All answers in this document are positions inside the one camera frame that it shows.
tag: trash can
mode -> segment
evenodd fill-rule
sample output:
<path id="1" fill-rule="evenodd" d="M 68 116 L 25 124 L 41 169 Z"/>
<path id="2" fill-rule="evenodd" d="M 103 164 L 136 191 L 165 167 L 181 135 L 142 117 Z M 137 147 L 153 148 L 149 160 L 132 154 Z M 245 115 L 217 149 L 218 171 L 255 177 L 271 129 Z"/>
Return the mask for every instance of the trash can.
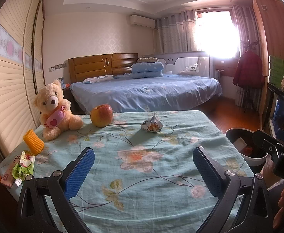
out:
<path id="1" fill-rule="evenodd" d="M 245 159 L 254 173 L 260 172 L 265 164 L 267 153 L 253 143 L 253 131 L 243 128 L 232 128 L 226 131 L 226 137 L 233 144 L 238 138 L 242 138 L 246 146 L 252 147 L 252 153 L 249 156 L 243 155 L 239 149 L 240 154 Z"/>

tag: nightstand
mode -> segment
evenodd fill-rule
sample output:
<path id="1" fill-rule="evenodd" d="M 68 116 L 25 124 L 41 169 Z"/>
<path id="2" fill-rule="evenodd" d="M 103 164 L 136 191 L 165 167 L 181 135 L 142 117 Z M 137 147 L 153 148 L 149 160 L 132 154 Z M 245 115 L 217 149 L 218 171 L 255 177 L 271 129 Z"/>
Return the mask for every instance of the nightstand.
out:
<path id="1" fill-rule="evenodd" d="M 71 102 L 71 111 L 74 115 L 85 115 L 84 111 L 80 108 L 78 103 L 75 101 L 71 89 L 66 88 L 63 90 L 63 98 Z"/>
<path id="2" fill-rule="evenodd" d="M 214 69 L 221 71 L 221 76 L 229 76 L 234 77 L 235 72 L 238 66 L 238 59 L 230 58 L 230 59 L 213 59 Z"/>

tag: blue blanket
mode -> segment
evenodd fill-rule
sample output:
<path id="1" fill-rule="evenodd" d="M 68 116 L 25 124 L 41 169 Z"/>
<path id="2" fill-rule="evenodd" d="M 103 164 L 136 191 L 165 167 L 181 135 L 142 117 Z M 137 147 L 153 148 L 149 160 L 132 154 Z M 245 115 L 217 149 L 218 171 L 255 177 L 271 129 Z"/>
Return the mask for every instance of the blue blanket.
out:
<path id="1" fill-rule="evenodd" d="M 104 76 L 87 78 L 87 79 L 84 79 L 82 83 L 91 84 L 91 83 L 102 82 L 102 81 L 113 80 L 113 79 L 119 79 L 119 77 L 109 74 L 109 75 L 104 75 Z"/>
<path id="2" fill-rule="evenodd" d="M 151 72 L 151 71 L 162 71 L 163 64 L 161 62 L 141 62 L 131 66 L 133 73 Z"/>
<path id="3" fill-rule="evenodd" d="M 94 84 L 73 83 L 70 88 L 85 113 L 101 104 L 114 112 L 190 110 L 212 96 L 222 94 L 213 78 L 164 74 L 162 78 L 132 79 L 130 74 L 119 79 Z"/>
<path id="4" fill-rule="evenodd" d="M 162 71 L 131 73 L 133 79 L 162 77 Z"/>
<path id="5" fill-rule="evenodd" d="M 93 233 L 196 232 L 217 202 L 192 160 L 194 147 L 202 146 L 225 169 L 253 176 L 240 153 L 200 111 L 157 112 L 163 123 L 158 134 L 146 132 L 140 123 L 153 112 L 115 113 L 104 128 L 92 125 L 63 132 L 45 142 L 36 156 L 35 178 L 63 170 L 85 147 L 95 162 L 76 197 L 70 201 Z M 42 138 L 43 126 L 36 129 Z M 16 155 L 27 150 L 22 142 L 0 164 L 3 176 Z M 21 187 L 10 189 L 18 200 Z M 65 232 L 51 199 L 47 199 L 56 225 Z M 236 200 L 230 224 L 240 205 Z"/>

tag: toothpaste tube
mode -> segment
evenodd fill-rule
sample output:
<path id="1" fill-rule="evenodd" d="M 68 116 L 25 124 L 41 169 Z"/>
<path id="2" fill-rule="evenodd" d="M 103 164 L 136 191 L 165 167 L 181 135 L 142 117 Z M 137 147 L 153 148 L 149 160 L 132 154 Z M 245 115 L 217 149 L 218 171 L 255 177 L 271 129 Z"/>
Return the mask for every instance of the toothpaste tube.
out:
<path id="1" fill-rule="evenodd" d="M 23 151 L 19 163 L 13 168 L 13 177 L 24 181 L 27 175 L 33 174 L 34 160 L 32 152 Z"/>
<path id="2" fill-rule="evenodd" d="M 2 179 L 1 179 L 1 184 L 11 188 L 15 178 L 13 177 L 13 168 L 16 164 L 19 163 L 20 160 L 20 155 L 16 156 L 13 160 L 13 162 L 9 165 L 8 169 L 6 170 L 5 174 L 3 175 Z"/>

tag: teddy bear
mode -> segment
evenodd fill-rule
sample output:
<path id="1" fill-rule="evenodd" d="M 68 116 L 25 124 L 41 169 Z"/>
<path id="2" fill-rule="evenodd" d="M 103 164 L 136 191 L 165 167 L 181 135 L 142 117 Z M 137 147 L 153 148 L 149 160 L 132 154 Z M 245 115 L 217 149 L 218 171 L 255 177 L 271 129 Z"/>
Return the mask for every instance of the teddy bear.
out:
<path id="1" fill-rule="evenodd" d="M 63 98 L 61 82 L 54 80 L 36 95 L 33 104 L 41 112 L 40 121 L 44 125 L 43 137 L 47 141 L 57 138 L 63 131 L 78 130 L 83 126 L 79 116 L 72 114 L 71 102 Z"/>

